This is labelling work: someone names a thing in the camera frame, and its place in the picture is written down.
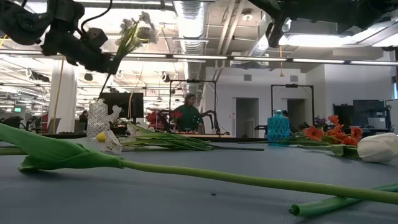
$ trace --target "black metal frame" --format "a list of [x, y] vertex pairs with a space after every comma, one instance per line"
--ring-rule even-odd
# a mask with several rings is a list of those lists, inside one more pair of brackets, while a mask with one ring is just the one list
[[212, 84], [214, 84], [214, 111], [216, 111], [216, 106], [217, 106], [217, 82], [216, 81], [209, 81], [209, 80], [170, 80], [170, 89], [169, 89], [169, 111], [170, 111], [170, 114], [172, 112], [172, 83], [173, 82], [212, 83]]
[[275, 84], [271, 85], [271, 116], [274, 113], [274, 86], [284, 86], [286, 88], [298, 88], [298, 87], [310, 87], [311, 88], [311, 98], [312, 98], [312, 124], [315, 124], [315, 107], [314, 107], [314, 98], [313, 98], [313, 85], [298, 85], [298, 84]]

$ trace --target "ceiling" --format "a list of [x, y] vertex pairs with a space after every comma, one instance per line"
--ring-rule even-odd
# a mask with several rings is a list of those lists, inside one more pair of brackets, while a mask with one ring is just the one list
[[[80, 20], [84, 21], [87, 18], [96, 16], [102, 13], [108, 6], [107, 1], [103, 0], [84, 0], [85, 15]], [[103, 45], [102, 49], [107, 52], [115, 52], [117, 45], [115, 41], [120, 37], [120, 24], [123, 19], [135, 18], [137, 19], [141, 11], [145, 10], [150, 14], [152, 22], [158, 31], [158, 41], [156, 44], [144, 45], [135, 52], [147, 53], [171, 53], [180, 54], [180, 43], [174, 41], [173, 37], [178, 37], [177, 18], [173, 11], [159, 11], [147, 10], [142, 4], [129, 4], [128, 1], [119, 0], [114, 4], [112, 10], [106, 15], [89, 21], [85, 25], [85, 29], [89, 27], [99, 27], [105, 31], [108, 36], [108, 41]], [[215, 54], [218, 48], [220, 35], [223, 29], [223, 21], [225, 19], [226, 10], [229, 6], [229, 0], [217, 0], [208, 4], [208, 16], [206, 18], [206, 39], [208, 40], [205, 53], [208, 55]], [[26, 9], [40, 13], [46, 11], [46, 3], [44, 0], [29, 0]], [[252, 19], [244, 21], [241, 19], [242, 15], [238, 16], [238, 24], [234, 31], [234, 38], [228, 46], [227, 54], [233, 52], [245, 52], [250, 50], [259, 38], [259, 25], [263, 18], [264, 11], [258, 9], [256, 6], [246, 1], [244, 9], [250, 9]], [[23, 46], [12, 40], [5, 40], [1, 49], [16, 49], [16, 50], [41, 50], [39, 45]], [[266, 54], [270, 57], [296, 57], [296, 58], [355, 58], [355, 59], [377, 59], [382, 56], [382, 50], [374, 47], [356, 47], [355, 49], [333, 49], [321, 47], [296, 47], [291, 45], [283, 45], [280, 49], [267, 49]], [[35, 57], [11, 57], [8, 55], [0, 55], [0, 78], [3, 83], [19, 83], [19, 84], [47, 84], [42, 81], [32, 80], [29, 75], [30, 71], [39, 72], [51, 79], [54, 60], [52, 58], [45, 58], [44, 56]], [[207, 62], [205, 66], [214, 66], [213, 62]], [[300, 63], [284, 63], [284, 68], [299, 68], [302, 72], [311, 69], [313, 65]], [[270, 62], [267, 67], [270, 70], [280, 68], [280, 63]], [[78, 86], [85, 86], [78, 89], [78, 111], [88, 107], [91, 99], [96, 98], [100, 92], [100, 86], [104, 83], [106, 74], [93, 73], [93, 81], [86, 81], [84, 76], [87, 71], [84, 67], [78, 67], [79, 79]], [[146, 96], [156, 96], [155, 98], [147, 98], [147, 107], [165, 108], [168, 106], [168, 98], [162, 97], [159, 100], [157, 97], [167, 96], [169, 91], [168, 83], [164, 83], [160, 76], [162, 73], [169, 74], [173, 79], [184, 79], [184, 63], [183, 62], [140, 62], [140, 61], [122, 61], [119, 67], [120, 73], [113, 77], [111, 82], [115, 86], [120, 86], [126, 91], [131, 91], [135, 86], [147, 87], [162, 87], [162, 90], [148, 90]], [[179, 87], [185, 88], [184, 83], [173, 83]], [[0, 97], [4, 99], [6, 96], [18, 97], [32, 97], [25, 94], [28, 92], [35, 93], [38, 98], [45, 98], [43, 102], [48, 104], [50, 87], [36, 87], [36, 86], [20, 86], [19, 90], [25, 91], [11, 91], [12, 88], [5, 88], [0, 86]], [[177, 91], [175, 96], [181, 98], [184, 94], [183, 90]], [[8, 101], [0, 101], [0, 103], [9, 103]]]

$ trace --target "white tulip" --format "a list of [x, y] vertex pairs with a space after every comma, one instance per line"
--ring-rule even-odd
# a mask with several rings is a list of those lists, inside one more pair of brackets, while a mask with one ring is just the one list
[[386, 133], [366, 137], [358, 143], [358, 155], [365, 162], [388, 162], [398, 156], [398, 136]]

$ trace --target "gray table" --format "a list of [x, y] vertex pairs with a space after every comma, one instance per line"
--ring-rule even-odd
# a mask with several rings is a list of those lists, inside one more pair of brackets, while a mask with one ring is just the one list
[[[84, 139], [74, 141], [101, 147]], [[367, 164], [301, 149], [251, 146], [266, 150], [124, 152], [123, 157], [352, 187], [398, 182], [398, 161]], [[28, 175], [17, 170], [23, 158], [0, 157], [0, 223], [398, 223], [397, 205], [363, 202], [320, 217], [300, 218], [288, 213], [292, 203], [328, 196], [131, 169], [63, 169]]]

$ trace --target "blue glass bottle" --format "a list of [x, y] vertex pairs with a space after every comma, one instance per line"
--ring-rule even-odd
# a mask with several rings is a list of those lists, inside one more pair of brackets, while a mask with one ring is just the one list
[[289, 119], [282, 116], [281, 110], [275, 110], [268, 118], [268, 141], [279, 141], [290, 136]]

